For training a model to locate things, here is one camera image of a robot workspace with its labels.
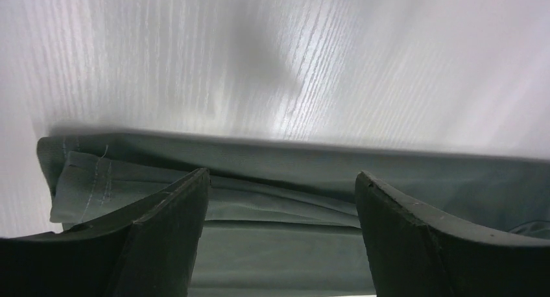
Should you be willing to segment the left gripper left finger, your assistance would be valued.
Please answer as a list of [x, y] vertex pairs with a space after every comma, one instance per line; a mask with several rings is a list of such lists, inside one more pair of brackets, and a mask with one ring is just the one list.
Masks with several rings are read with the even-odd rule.
[[197, 169], [61, 233], [1, 240], [2, 296], [186, 296], [208, 207]]

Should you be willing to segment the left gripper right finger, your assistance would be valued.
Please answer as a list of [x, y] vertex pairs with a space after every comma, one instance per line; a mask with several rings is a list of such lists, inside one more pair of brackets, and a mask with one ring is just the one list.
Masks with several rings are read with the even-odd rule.
[[378, 296], [548, 296], [549, 241], [450, 215], [367, 172], [355, 199]]

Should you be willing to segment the dark grey t shirt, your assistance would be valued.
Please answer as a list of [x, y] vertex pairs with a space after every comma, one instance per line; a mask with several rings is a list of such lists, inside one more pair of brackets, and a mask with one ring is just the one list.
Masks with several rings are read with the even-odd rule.
[[37, 155], [50, 220], [65, 228], [208, 169], [190, 296], [375, 294], [355, 206], [361, 172], [472, 223], [549, 238], [546, 161], [138, 134], [43, 137]]

